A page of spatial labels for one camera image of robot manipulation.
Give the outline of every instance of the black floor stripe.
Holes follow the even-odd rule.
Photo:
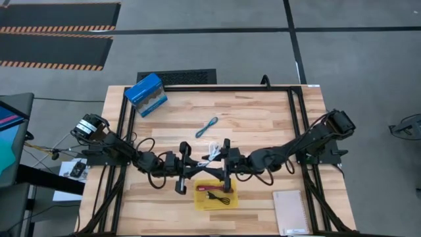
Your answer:
[[[382,26],[382,27],[315,27],[296,28],[296,32],[401,32],[421,31],[421,26]]]
[[[153,30],[113,30],[73,32],[89,35],[147,35],[147,34],[208,34],[208,33],[276,33],[288,32],[288,28],[192,28],[192,29],[153,29]]]
[[[299,82],[300,84],[307,84],[307,79],[305,78],[305,73],[304,73],[303,60],[301,59],[300,48],[298,46],[297,34],[295,33],[291,6],[289,5],[288,0],[284,0],[284,7],[285,7],[285,13],[287,15],[289,35],[291,36],[291,43],[292,43],[292,48],[294,52],[295,63],[298,70]]]

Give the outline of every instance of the white cable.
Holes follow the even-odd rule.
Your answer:
[[[197,166],[198,167],[205,167],[205,166],[209,165],[209,163],[212,162],[213,159],[215,159],[216,156],[221,154],[220,149],[221,149],[221,147],[219,146],[218,143],[211,142],[209,144],[209,159],[208,159],[208,161],[200,162],[200,163],[197,164]]]
[[[66,134],[63,138],[61,138],[61,140],[59,142],[57,142],[52,148],[56,148],[58,145],[60,145],[60,143],[62,143],[64,141],[64,139],[66,139],[68,136],[70,135],[70,133]],[[34,168],[35,166],[37,166],[38,164],[42,163],[43,160],[45,160],[45,158],[47,158],[49,155],[45,155],[44,157],[42,157],[35,165],[32,165],[32,168]]]

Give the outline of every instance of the wooden table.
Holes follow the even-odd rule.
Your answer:
[[[111,129],[116,130],[124,86],[110,86],[107,92],[102,116]],[[180,142],[192,146],[192,158],[200,159],[208,152],[209,142],[222,144],[224,138],[231,139],[231,147],[239,147],[244,155],[268,146],[282,145],[295,138],[291,112],[285,92],[167,92],[168,101],[146,118],[136,115],[133,131],[138,141],[153,137],[158,154],[172,150],[178,153]],[[326,111],[321,89],[303,86],[305,105],[312,123]],[[298,100],[295,98],[298,117]],[[129,107],[126,111],[124,131],[126,134]],[[219,121],[199,139],[195,133],[212,118]],[[151,144],[142,144],[141,150],[148,150]],[[301,168],[295,162],[295,174],[289,174],[285,167],[274,173],[275,183],[266,186],[255,177],[247,182],[238,182],[239,207],[221,211],[196,211],[193,203],[193,181],[186,182],[187,194],[174,191],[177,178],[167,178],[161,190],[152,188],[147,175],[130,165],[124,184],[122,208],[118,223],[118,235],[188,235],[188,234],[279,234],[276,224],[272,192],[275,190],[301,190],[305,199]],[[218,167],[219,162],[210,164]],[[319,165],[326,201],[337,216],[350,228],[355,223],[345,183],[341,173],[331,165]],[[80,207],[81,225],[90,220],[93,203],[102,167],[89,171],[84,196]],[[268,174],[262,174],[268,180]],[[213,178],[201,172],[192,179]],[[104,176],[98,206],[105,191],[107,176]],[[162,179],[154,178],[157,185]],[[320,207],[316,200],[319,228],[323,227]],[[112,210],[107,215],[106,230],[110,229]]]

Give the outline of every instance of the notebook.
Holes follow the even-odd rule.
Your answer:
[[[310,234],[301,192],[277,191],[273,195],[280,235]]]

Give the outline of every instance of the blue cable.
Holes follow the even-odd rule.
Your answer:
[[[213,117],[211,120],[210,120],[210,122],[206,125],[206,127],[204,127],[204,128],[202,128],[202,129],[200,129],[200,131],[198,131],[197,133],[196,133],[196,138],[200,138],[202,135],[203,135],[203,133],[209,128],[209,127],[211,127],[212,125],[214,125],[214,124],[216,124],[218,122],[218,117]]]

